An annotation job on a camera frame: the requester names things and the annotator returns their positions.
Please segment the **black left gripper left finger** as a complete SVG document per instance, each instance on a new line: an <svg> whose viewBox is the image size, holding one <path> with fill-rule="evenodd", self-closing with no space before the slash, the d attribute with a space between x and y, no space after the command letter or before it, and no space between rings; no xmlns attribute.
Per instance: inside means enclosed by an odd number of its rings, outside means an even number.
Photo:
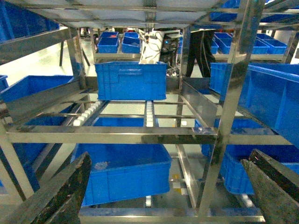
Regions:
<svg viewBox="0 0 299 224"><path fill-rule="evenodd" d="M79 224L78 214L83 202L91 158L81 154L67 167L14 211L4 216L2 224Z"/></svg>

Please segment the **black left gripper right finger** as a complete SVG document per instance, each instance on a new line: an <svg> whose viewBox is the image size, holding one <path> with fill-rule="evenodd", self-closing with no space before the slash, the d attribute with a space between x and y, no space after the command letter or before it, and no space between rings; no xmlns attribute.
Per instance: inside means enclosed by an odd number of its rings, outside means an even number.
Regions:
<svg viewBox="0 0 299 224"><path fill-rule="evenodd" d="M299 174L258 149L241 163L267 224L299 222Z"/></svg>

